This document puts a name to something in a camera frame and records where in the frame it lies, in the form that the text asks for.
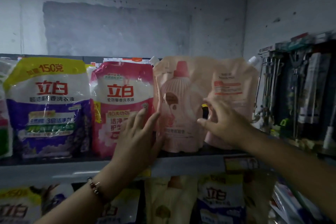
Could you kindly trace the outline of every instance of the store shelf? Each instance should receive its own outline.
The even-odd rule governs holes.
[[[248,164],[249,160],[253,160],[251,165]],[[96,175],[108,162],[96,157],[25,162],[7,159],[0,162],[0,187],[85,182],[87,177]],[[161,152],[146,176],[201,175],[259,167],[260,163],[244,152],[204,147],[193,154]]]

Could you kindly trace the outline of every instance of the printed bottle image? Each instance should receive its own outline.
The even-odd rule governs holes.
[[[173,78],[161,87],[161,127],[167,137],[164,150],[194,152],[202,146],[197,118],[202,117],[202,97],[189,78],[186,61],[178,61]]]

